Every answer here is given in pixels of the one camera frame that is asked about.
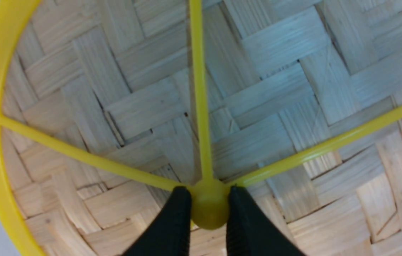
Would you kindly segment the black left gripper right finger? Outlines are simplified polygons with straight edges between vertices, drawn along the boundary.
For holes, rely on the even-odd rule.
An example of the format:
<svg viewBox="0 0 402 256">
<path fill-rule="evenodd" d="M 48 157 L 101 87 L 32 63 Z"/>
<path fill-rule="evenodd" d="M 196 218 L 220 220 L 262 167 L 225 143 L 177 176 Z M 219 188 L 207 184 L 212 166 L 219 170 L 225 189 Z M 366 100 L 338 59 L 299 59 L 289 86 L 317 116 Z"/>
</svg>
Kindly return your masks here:
<svg viewBox="0 0 402 256">
<path fill-rule="evenodd" d="M 226 245 L 229 256 L 303 256 L 266 217 L 246 188 L 232 186 Z"/>
</svg>

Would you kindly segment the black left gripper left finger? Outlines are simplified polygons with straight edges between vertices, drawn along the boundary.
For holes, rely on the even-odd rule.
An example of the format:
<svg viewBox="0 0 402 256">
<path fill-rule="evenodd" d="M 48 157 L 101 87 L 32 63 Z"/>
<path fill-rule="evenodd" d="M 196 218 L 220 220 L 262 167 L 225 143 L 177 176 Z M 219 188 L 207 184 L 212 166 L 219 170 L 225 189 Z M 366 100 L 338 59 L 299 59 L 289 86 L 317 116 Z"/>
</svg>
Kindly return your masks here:
<svg viewBox="0 0 402 256">
<path fill-rule="evenodd" d="M 124 256 L 188 256 L 191 239 L 191 194 L 175 187 L 160 213 Z"/>
</svg>

